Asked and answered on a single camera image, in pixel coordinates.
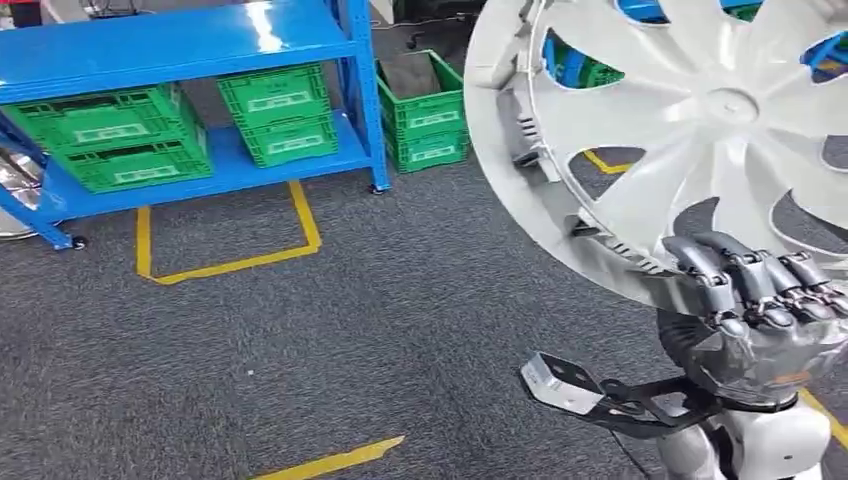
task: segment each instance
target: blue metal shelf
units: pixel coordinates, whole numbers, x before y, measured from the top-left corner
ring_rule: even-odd
[[[197,180],[93,194],[51,162],[44,177],[44,200],[38,213],[48,221],[57,222],[369,166],[371,159],[362,149],[348,119],[341,112],[335,112],[334,117],[339,137],[338,153],[270,168],[259,168],[253,163],[237,128],[210,129],[209,153],[215,173]]]
[[[61,220],[286,180],[369,168],[389,188],[367,0],[271,0],[0,32],[0,104],[335,60],[343,111],[334,155],[258,168],[238,130],[208,132],[214,176],[92,194],[0,115],[0,144],[46,164],[41,205],[0,188],[0,208],[56,249],[73,246]]]
[[[721,5],[724,8],[742,7],[757,3],[761,3],[761,0],[721,0]],[[657,0],[618,0],[618,5],[627,15],[637,20],[665,16]]]
[[[353,56],[321,0],[278,0],[0,33],[0,104]]]

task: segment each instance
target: chrome object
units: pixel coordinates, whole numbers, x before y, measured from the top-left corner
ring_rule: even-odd
[[[0,149],[0,185],[30,209],[41,197],[41,167],[30,157]],[[0,210],[0,240],[17,240],[35,235],[29,227]]]

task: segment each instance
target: cable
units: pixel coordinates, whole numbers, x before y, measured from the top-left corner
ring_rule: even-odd
[[[440,23],[440,22],[449,22],[451,20],[462,20],[465,17],[463,16],[455,16],[455,17],[446,17],[446,18],[433,18],[430,20],[422,20],[420,22],[407,22],[407,23],[395,23],[394,25],[389,25],[388,27],[381,27],[380,25],[383,22],[379,20],[371,20],[371,29],[372,30],[391,30],[397,27],[417,27],[419,25],[427,25],[428,23]]]
[[[636,467],[636,470],[639,470],[639,473],[641,473],[645,478],[650,480],[651,474],[648,473],[648,470],[643,467],[638,460],[636,460],[636,457],[634,457],[633,454],[630,453],[630,450],[627,450],[627,447],[624,446],[624,443],[621,441],[620,438],[618,438],[618,435],[616,435],[615,432],[613,432],[612,430],[609,430],[609,432],[610,435],[612,435],[613,440],[615,440],[615,443],[618,445],[618,448],[620,448],[622,453],[624,453],[624,456],[630,460],[630,463],[632,463],[633,466]]]

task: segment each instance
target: crate label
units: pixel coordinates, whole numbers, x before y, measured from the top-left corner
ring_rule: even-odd
[[[295,140],[286,140],[285,142],[271,143],[268,145],[268,155],[288,152],[290,150],[300,150],[301,148],[314,147],[317,145],[321,145],[322,143],[324,143],[324,137],[322,135],[311,135]]]
[[[455,110],[453,112],[439,113],[437,115],[430,115],[427,117],[413,118],[409,121],[409,128],[426,127],[428,125],[452,122],[454,120],[459,120],[459,112]]]
[[[118,184],[137,182],[139,180],[150,180],[153,178],[171,177],[180,171],[173,165],[165,167],[148,168],[147,170],[135,170],[132,172],[120,172],[115,174],[115,182]]]
[[[97,142],[100,140],[111,140],[114,138],[134,137],[136,135],[147,135],[144,125],[131,123],[129,125],[118,125],[115,127],[97,128],[94,130],[75,130],[74,136],[78,143]]]
[[[412,161],[421,162],[423,160],[430,160],[431,158],[444,157],[445,155],[450,155],[455,152],[456,147],[453,145],[450,147],[434,148],[433,150],[427,150],[426,152],[414,153],[412,155]]]
[[[197,127],[197,144],[200,145],[200,149],[203,150],[203,154],[206,155],[206,130],[203,127]]]
[[[177,84],[171,84],[171,103],[179,110],[180,108],[180,91],[177,89]]]
[[[272,108],[290,107],[312,101],[312,95],[308,91],[287,93],[275,97],[257,98],[247,102],[248,112],[261,112]]]

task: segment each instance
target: shelf post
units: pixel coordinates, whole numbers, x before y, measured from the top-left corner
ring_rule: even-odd
[[[356,42],[356,56],[339,62],[341,65],[341,90],[348,116],[371,158],[374,187],[390,187],[386,168],[386,149],[383,145],[383,128],[380,121],[380,100],[377,97],[377,79],[374,66],[374,49],[371,45],[371,16],[367,0],[335,0],[334,12],[339,14],[339,25],[351,40]]]

